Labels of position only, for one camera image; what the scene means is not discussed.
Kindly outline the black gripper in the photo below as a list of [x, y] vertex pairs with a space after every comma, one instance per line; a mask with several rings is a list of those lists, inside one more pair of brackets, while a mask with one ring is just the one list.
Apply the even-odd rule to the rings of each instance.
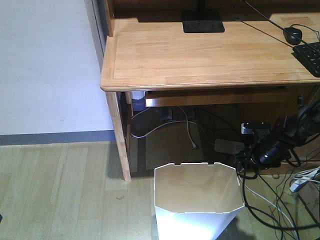
[[281, 162], [290, 158], [292, 145], [274, 135], [264, 137], [251, 152], [251, 157], [259, 168], [278, 168]]

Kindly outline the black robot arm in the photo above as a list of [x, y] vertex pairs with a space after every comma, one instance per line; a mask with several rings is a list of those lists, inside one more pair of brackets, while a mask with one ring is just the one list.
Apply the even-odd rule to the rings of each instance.
[[294, 148], [319, 133], [320, 100], [317, 99], [292, 115], [281, 115], [273, 129], [253, 147], [250, 157], [262, 170], [277, 168], [282, 161], [290, 160]]

